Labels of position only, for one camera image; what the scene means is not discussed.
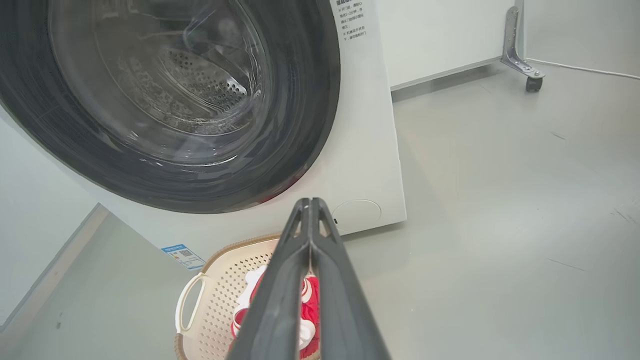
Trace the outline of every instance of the caster wheel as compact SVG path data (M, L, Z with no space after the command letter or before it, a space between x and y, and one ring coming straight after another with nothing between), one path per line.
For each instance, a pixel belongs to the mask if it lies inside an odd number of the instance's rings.
M542 78L539 78L539 79L527 78L526 87L528 92L539 92L540 88L542 88Z

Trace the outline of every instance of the glossy floor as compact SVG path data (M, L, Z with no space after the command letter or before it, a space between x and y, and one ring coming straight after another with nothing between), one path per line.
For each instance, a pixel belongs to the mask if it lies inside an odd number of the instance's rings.
M394 359L640 358L640 81L544 71L394 94L409 219L347 237ZM16 358L173 360L193 275L109 217Z

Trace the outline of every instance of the beige laundry basket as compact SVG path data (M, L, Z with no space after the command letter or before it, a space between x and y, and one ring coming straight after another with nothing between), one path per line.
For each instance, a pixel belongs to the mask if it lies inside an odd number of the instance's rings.
M225 247L187 283L175 310L175 353L179 360L224 360L233 341L236 299L246 288L244 276L269 263L279 239L279 234L272 234ZM202 289L191 320L183 327L184 302L198 281L202 281ZM306 360L319 358L320 351Z

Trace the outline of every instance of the blue and white label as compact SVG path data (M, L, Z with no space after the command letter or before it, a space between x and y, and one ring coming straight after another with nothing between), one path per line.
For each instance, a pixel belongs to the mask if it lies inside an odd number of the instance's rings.
M202 268L205 264L205 261L192 253L186 246L183 244L165 247L162 249L167 255L171 256L173 259L178 261L182 266L186 267L189 270L197 270Z

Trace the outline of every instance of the washing machine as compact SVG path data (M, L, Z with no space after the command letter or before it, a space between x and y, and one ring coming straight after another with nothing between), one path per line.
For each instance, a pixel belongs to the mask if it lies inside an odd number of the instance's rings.
M186 267L302 197L342 234L406 219L374 0L0 8L5 121Z

